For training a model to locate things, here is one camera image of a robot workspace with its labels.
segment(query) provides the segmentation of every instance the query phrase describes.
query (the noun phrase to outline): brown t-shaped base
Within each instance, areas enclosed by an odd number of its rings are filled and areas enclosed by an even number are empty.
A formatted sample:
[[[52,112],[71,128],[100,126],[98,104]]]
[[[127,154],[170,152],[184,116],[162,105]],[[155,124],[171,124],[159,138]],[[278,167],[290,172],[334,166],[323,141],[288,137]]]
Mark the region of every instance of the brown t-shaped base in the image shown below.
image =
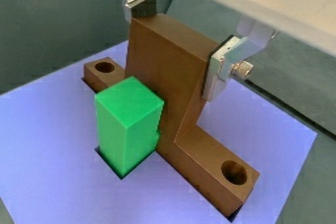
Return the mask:
[[[166,101],[156,151],[230,216],[248,198],[259,172],[196,125],[206,105],[208,57],[216,47],[166,15],[132,19],[126,77],[140,79]]]

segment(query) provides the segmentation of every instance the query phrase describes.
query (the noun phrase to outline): screw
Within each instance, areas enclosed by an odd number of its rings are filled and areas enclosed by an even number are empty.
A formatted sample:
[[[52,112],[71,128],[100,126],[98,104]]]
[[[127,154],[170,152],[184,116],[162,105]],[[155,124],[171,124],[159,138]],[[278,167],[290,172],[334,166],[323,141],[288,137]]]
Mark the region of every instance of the screw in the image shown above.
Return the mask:
[[[232,66],[231,75],[246,81],[254,69],[254,64],[242,61]]]

